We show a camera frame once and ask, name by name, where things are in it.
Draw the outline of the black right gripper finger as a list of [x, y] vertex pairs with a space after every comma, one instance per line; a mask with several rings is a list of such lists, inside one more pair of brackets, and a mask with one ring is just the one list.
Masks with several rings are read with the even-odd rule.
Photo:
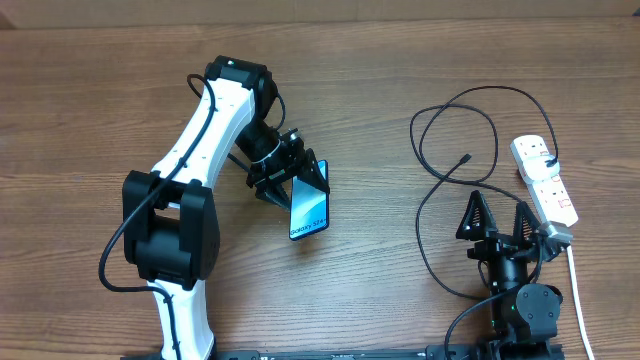
[[529, 205], [524, 201], [518, 202], [514, 218], [513, 238], [530, 239], [539, 226], [540, 222]]
[[479, 190], [470, 194], [466, 211], [456, 231], [457, 239], [485, 240], [498, 233], [496, 221], [484, 195]]

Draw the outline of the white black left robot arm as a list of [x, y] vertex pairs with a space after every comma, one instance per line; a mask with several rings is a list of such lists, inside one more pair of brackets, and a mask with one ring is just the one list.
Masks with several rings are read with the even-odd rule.
[[179, 139], [151, 171], [132, 171], [122, 187], [123, 222], [114, 237], [146, 280], [162, 326], [156, 359], [213, 359], [206, 280], [220, 248], [213, 190], [232, 147], [258, 199], [289, 213], [289, 238], [328, 228], [329, 168], [297, 129], [265, 119], [283, 101], [264, 65], [219, 56], [199, 75], [199, 104]]

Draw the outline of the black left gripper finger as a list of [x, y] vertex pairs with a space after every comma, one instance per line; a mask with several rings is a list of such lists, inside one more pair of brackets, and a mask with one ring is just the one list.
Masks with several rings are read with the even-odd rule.
[[256, 185], [255, 196], [260, 200], [277, 205], [286, 211], [291, 210], [291, 200], [281, 184], [258, 183]]
[[296, 176], [313, 188], [325, 194], [330, 193], [328, 180], [322, 175], [319, 161], [311, 148], [303, 151]]

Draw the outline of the Samsung Galaxy smartphone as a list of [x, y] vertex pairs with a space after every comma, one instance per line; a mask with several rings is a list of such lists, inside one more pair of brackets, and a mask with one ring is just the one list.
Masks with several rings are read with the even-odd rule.
[[329, 227], [329, 195], [293, 178], [289, 238], [301, 240]]

